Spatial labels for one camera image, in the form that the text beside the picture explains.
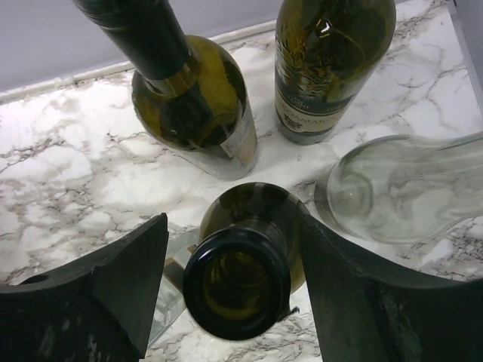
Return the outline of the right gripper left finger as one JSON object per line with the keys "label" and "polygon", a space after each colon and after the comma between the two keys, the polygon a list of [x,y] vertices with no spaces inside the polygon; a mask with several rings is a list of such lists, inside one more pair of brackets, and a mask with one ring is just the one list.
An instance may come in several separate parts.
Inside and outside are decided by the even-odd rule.
{"label": "right gripper left finger", "polygon": [[17,285],[1,285],[3,361],[139,361],[146,355],[168,218]]}

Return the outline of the green wine bottle black neck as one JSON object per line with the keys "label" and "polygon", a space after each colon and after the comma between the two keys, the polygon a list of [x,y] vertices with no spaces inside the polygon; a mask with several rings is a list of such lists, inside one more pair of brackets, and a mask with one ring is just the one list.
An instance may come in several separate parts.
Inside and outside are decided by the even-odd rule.
{"label": "green wine bottle black neck", "polygon": [[234,186],[210,205],[183,273],[186,307],[203,330],[242,341],[298,312],[290,296],[305,281],[300,244],[308,214],[299,198],[270,183]]}

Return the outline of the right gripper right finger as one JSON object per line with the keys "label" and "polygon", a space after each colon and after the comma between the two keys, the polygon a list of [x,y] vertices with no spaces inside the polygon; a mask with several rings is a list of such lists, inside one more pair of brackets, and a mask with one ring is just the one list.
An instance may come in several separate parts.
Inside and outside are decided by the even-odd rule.
{"label": "right gripper right finger", "polygon": [[301,220],[301,254],[325,361],[480,361],[482,282],[404,267]]}

